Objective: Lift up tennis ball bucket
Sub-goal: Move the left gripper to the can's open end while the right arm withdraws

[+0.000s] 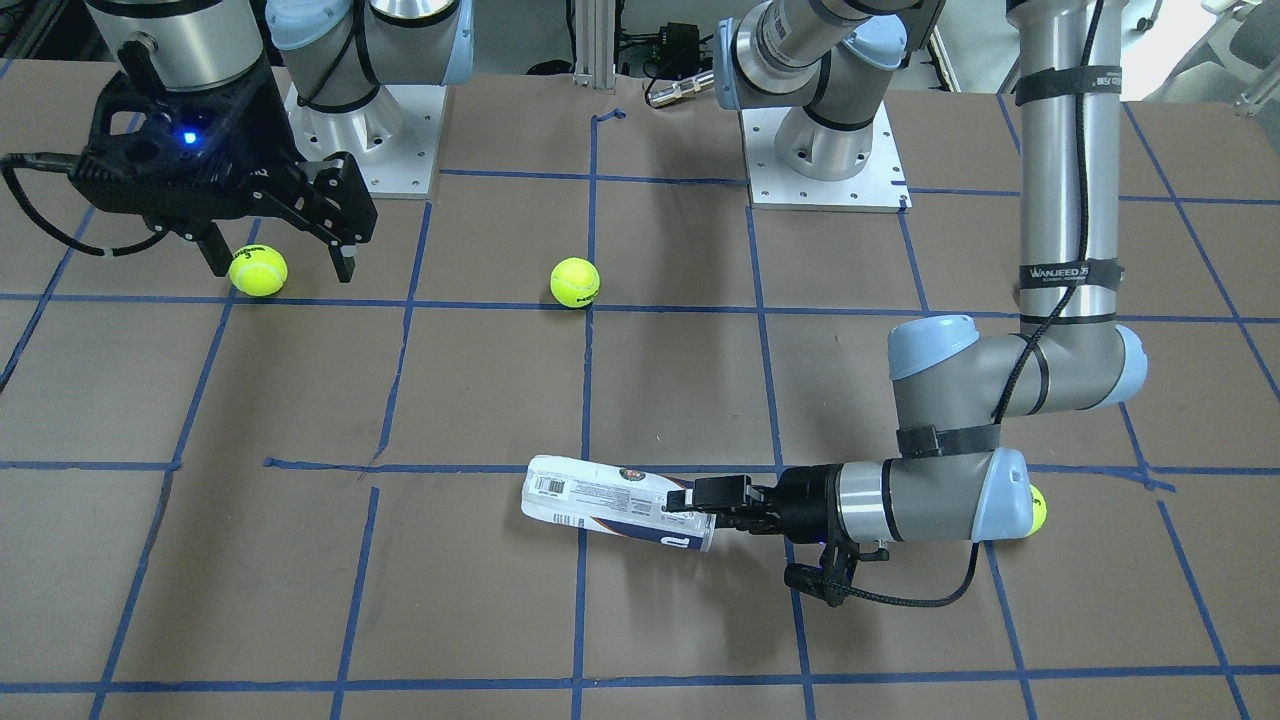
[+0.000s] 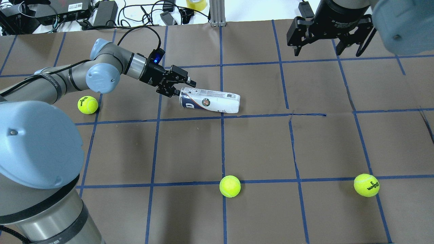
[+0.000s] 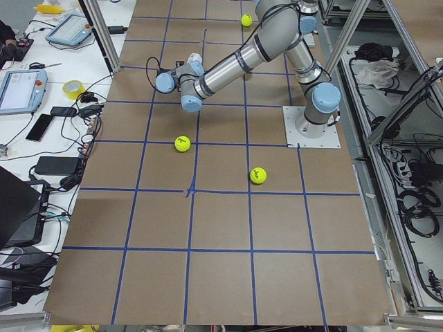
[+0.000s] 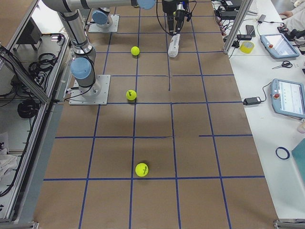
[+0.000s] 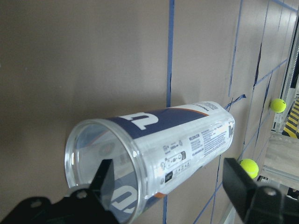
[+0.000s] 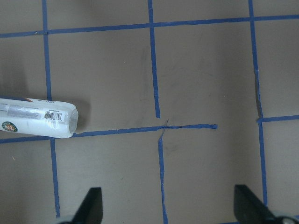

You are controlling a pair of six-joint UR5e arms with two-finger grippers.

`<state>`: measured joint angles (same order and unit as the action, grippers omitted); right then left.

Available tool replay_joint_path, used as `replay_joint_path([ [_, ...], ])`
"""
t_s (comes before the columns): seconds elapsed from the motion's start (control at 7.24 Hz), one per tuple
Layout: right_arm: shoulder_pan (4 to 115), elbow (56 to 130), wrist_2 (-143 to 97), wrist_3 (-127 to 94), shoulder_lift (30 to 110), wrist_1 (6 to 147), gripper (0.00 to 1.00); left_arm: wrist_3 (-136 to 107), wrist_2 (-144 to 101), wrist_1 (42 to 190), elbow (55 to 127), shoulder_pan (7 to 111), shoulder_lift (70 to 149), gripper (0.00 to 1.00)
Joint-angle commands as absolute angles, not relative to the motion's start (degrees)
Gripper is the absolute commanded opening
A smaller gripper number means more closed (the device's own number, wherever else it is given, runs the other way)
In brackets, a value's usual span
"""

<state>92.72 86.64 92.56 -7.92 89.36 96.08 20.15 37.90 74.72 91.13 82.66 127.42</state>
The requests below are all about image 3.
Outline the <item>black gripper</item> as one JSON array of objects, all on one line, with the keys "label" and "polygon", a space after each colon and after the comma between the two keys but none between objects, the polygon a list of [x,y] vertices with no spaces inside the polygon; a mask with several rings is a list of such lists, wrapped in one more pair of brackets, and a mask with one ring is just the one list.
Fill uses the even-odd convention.
[{"label": "black gripper", "polygon": [[180,66],[183,66],[184,64],[185,64],[184,61],[176,61],[174,68],[162,68],[161,65],[159,64],[157,66],[156,76],[159,76],[160,74],[163,74],[163,73],[169,74],[171,76],[175,76],[176,69]]}]

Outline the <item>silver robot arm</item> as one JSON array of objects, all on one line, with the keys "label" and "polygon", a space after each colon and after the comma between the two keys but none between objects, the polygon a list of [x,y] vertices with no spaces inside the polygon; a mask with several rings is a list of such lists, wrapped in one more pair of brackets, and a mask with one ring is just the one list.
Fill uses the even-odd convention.
[{"label": "silver robot arm", "polygon": [[317,12],[318,1],[317,0],[301,0],[298,2],[300,13],[300,31],[303,35],[314,32],[317,25]]},{"label": "silver robot arm", "polygon": [[200,111],[202,102],[255,67],[281,54],[293,66],[305,95],[306,107],[296,118],[296,130],[307,138],[320,138],[337,110],[341,92],[328,72],[315,60],[304,40],[314,29],[317,1],[256,1],[258,27],[234,52],[206,70],[198,54],[173,69],[158,68],[154,89],[163,94],[177,90],[185,111]]}]

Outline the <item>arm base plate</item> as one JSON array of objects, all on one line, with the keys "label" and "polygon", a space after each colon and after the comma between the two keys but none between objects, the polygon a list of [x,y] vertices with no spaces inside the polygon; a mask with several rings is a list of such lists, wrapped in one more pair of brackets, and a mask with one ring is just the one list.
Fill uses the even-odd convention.
[{"label": "arm base plate", "polygon": [[287,146],[290,148],[340,149],[334,116],[326,124],[312,124],[305,119],[305,107],[283,106]]}]

